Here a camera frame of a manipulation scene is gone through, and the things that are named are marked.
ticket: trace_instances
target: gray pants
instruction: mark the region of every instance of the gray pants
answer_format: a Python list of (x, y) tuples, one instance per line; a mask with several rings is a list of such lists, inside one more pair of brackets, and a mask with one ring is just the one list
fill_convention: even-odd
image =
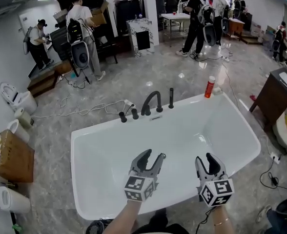
[(102, 72), (100, 69), (96, 44), (93, 42), (93, 40), (90, 37), (85, 37), (84, 42), (87, 44), (88, 52), (89, 52), (89, 67), (94, 72), (95, 77), (101, 77)]

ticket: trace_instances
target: green object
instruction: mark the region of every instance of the green object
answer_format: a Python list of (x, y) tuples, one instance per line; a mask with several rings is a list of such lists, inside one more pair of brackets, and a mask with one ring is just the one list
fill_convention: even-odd
[(15, 224), (12, 226), (12, 229), (16, 230), (17, 232), (21, 232), (22, 231), (22, 227), (18, 224)]

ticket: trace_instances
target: white bathtub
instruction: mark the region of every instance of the white bathtub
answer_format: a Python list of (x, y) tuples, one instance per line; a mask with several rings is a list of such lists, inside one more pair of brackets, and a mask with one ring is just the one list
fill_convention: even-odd
[(158, 189), (143, 203), (141, 214), (198, 194), (196, 156), (208, 166), (205, 154), (216, 155), (231, 176), (260, 153), (257, 137), (226, 94), (210, 99), (199, 95), (163, 109), (162, 113), (151, 109), (150, 116), (138, 120), (130, 115), (126, 123), (116, 119), (72, 133), (72, 183), (81, 217), (117, 216), (126, 204), (123, 186), (130, 164), (147, 149), (152, 149), (147, 168), (160, 153), (166, 159)]

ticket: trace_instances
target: faucet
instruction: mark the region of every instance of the faucet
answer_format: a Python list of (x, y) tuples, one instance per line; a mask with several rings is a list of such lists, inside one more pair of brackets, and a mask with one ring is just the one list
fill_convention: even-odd
[(151, 112), (150, 112), (150, 106), (149, 106), (149, 102), (151, 101), (151, 99), (154, 97), (154, 96), (157, 96), (157, 99), (158, 99), (158, 107), (157, 107), (157, 112), (160, 113), (163, 111), (163, 108), (162, 108), (162, 105), (161, 105), (161, 94), (159, 91), (154, 91), (152, 92), (148, 97), (147, 99), (144, 101), (144, 104), (143, 104), (143, 107), (142, 107), (142, 115), (150, 115)]

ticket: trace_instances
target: gray marble floor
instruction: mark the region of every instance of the gray marble floor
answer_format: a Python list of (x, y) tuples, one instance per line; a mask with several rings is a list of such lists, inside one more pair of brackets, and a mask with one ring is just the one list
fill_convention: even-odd
[[(227, 44), (223, 47), (228, 46), (233, 52), (230, 62), (222, 59), (196, 62), (189, 57), (179, 57), (175, 55), (175, 51), (182, 47), (183, 40), (173, 42), (171, 48), (168, 43), (161, 43), (155, 54), (143, 58), (134, 58), (130, 54), (119, 55), (119, 64), (108, 58), (107, 63), (102, 63), (107, 76), (101, 82), (95, 81), (89, 70), (86, 70), (86, 74), (92, 77), (93, 83), (83, 90), (73, 88), (62, 80), (54, 90), (37, 98), (39, 107), (35, 114), (69, 114), (77, 110), (76, 103), (81, 109), (89, 109), (100, 103), (113, 103), (121, 99), (128, 99), (141, 108), (145, 98), (154, 90), (161, 92), (163, 104), (167, 104), (170, 87), (174, 88), (174, 100), (178, 101), (204, 93), (208, 77), (214, 75), (216, 83), (238, 104), (257, 137), (263, 136), (265, 133), (260, 126), (260, 112), (255, 110), (252, 115), (246, 107), (252, 105), (249, 96), (260, 92), (266, 81), (265, 75), (279, 68), (279, 64), (271, 59), (262, 46), (245, 45), (238, 41), (223, 42)], [(227, 49), (220, 51), (217, 46), (203, 48), (203, 53), (202, 59), (229, 56)], [(80, 85), (84, 77), (73, 80)], [(149, 81), (153, 83), (152, 86), (147, 86)], [(67, 104), (61, 107), (62, 99), (69, 96), (71, 98), (67, 100)], [(116, 104), (109, 110), (119, 112), (122, 107), (123, 103)], [(85, 116), (73, 114), (68, 117), (36, 119), (30, 140), (30, 145), (35, 149), (34, 183), (20, 187), (30, 197), (32, 204), (30, 213), (17, 216), (24, 229), (23, 233), (85, 232), (90, 221), (77, 214), (72, 191), (71, 132), (116, 118), (118, 115), (108, 115), (104, 110), (99, 110)], [(257, 233), (259, 229), (268, 226), (266, 220), (260, 224), (255, 223), (258, 211), (267, 204), (275, 207), (287, 198), (287, 190), (268, 189), (259, 182), (260, 174), (271, 164), (265, 139), (261, 139), (261, 145), (260, 155), (232, 177), (236, 194), (227, 204), (227, 209), (238, 234)], [(271, 142), (269, 149), (280, 153)], [(273, 166), (272, 173), (279, 177), (281, 185), (287, 187), (287, 156), (282, 157), (279, 166)], [(169, 207), (168, 218), (170, 223), (179, 223), (190, 233), (195, 233), (197, 224), (205, 218), (206, 211), (205, 204), (199, 203), (195, 197)], [(146, 224), (152, 214), (139, 216), (139, 224)], [(206, 225), (201, 226), (199, 233), (213, 233), (210, 219)]]

